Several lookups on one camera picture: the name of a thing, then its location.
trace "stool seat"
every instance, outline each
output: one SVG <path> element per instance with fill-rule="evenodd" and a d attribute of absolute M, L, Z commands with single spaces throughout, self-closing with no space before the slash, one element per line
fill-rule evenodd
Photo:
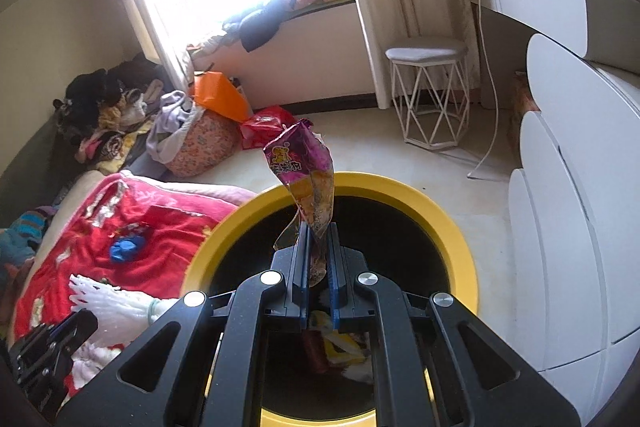
<path fill-rule="evenodd" d="M 460 60 L 466 54 L 466 44 L 450 37 L 412 37 L 398 42 L 386 51 L 386 58 L 395 62 L 429 64 L 444 60 Z"/>

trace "wall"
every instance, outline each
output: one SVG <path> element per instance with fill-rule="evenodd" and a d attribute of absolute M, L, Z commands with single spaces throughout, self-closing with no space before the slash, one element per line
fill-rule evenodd
<path fill-rule="evenodd" d="M 120 0 L 18 0 L 0 12 L 0 173 L 73 77 L 137 49 Z"/>
<path fill-rule="evenodd" d="M 196 68 L 212 62 L 216 71 L 240 78 L 253 107 L 374 91 L 355 4 L 287 21 L 257 50 L 247 53 L 236 42 Z"/>

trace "tile floor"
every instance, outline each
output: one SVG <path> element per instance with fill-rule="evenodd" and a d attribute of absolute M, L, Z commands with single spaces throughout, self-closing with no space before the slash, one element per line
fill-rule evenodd
<path fill-rule="evenodd" d="M 336 171 L 372 172 L 421 190 L 458 224 L 476 262 L 479 315 L 502 338 L 514 329 L 514 262 L 507 210 L 507 187 L 515 161 L 501 115 L 494 150 L 477 174 L 466 174 L 482 157 L 494 130 L 492 110 L 474 107 L 462 146 L 433 153 L 405 144 L 395 111 L 359 109 L 308 115 L 334 159 Z M 256 192 L 278 183 L 261 150 L 242 151 L 188 181 L 239 185 Z"/>

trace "red plastic bag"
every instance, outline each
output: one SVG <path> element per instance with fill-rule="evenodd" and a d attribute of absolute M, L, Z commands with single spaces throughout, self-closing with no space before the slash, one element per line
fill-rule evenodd
<path fill-rule="evenodd" d="M 279 105 L 264 108 L 240 124 L 242 148 L 262 148 L 296 122 L 296 118 Z"/>

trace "orange paper bag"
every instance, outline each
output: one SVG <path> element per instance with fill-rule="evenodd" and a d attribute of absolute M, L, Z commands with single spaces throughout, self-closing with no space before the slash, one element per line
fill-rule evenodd
<path fill-rule="evenodd" d="M 207 71 L 196 76 L 195 102 L 230 120 L 243 122 L 251 116 L 249 104 L 229 79 L 218 71 Z"/>

